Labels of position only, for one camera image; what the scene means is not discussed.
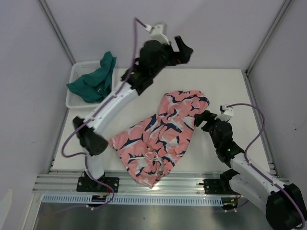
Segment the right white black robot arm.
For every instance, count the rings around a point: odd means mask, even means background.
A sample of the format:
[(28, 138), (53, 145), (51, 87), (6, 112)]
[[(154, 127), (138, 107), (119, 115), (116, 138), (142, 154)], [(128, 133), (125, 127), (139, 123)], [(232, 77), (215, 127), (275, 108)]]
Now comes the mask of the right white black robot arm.
[(231, 116), (206, 110), (195, 116), (194, 125), (202, 122), (209, 133), (218, 159), (229, 170), (220, 174), (219, 188), (224, 193), (241, 194), (265, 214), (274, 230), (301, 230), (307, 220), (307, 208), (301, 190), (294, 183), (285, 184), (249, 160), (247, 152), (233, 140)]

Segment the pink shark print shorts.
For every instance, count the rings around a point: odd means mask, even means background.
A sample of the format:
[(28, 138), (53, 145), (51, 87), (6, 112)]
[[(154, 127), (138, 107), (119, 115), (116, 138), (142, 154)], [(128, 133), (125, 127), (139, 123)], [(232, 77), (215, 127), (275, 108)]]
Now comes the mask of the pink shark print shorts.
[(156, 114), (115, 135), (109, 144), (133, 180), (153, 188), (184, 156), (195, 116), (209, 104), (201, 91), (166, 93)]

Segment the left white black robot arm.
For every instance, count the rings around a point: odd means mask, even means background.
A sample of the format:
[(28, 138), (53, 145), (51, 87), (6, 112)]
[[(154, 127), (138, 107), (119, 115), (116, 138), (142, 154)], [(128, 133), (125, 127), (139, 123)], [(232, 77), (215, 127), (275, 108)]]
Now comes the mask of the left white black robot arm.
[(103, 167), (94, 162), (108, 147), (102, 134), (110, 121), (127, 104), (140, 96), (153, 84), (154, 78), (165, 67), (187, 64), (193, 53), (180, 36), (175, 37), (178, 51), (172, 45), (157, 39), (146, 41), (139, 56), (132, 60), (132, 66), (123, 74), (116, 88), (87, 117), (73, 119), (76, 136), (85, 151), (85, 171), (89, 177), (87, 186), (98, 192), (104, 187)]

